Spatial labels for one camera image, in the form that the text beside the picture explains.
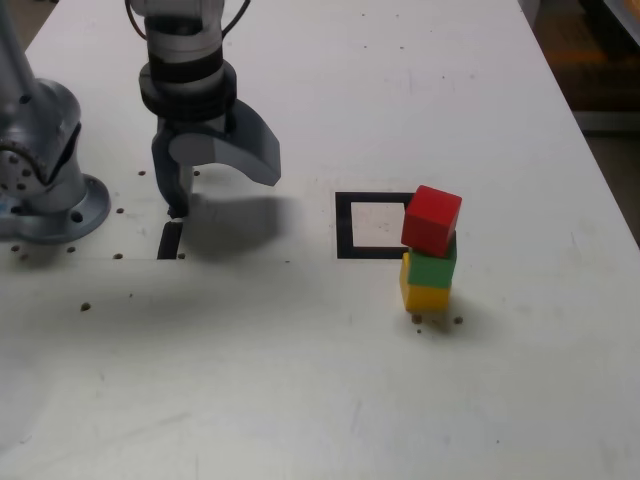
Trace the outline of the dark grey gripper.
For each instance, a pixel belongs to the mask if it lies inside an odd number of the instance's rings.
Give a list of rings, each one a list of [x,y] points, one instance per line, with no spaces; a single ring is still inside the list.
[[[151,151],[158,189],[172,219],[190,213],[195,166],[226,165],[267,186],[281,178],[279,140],[262,117],[240,100],[211,121],[160,118]]]

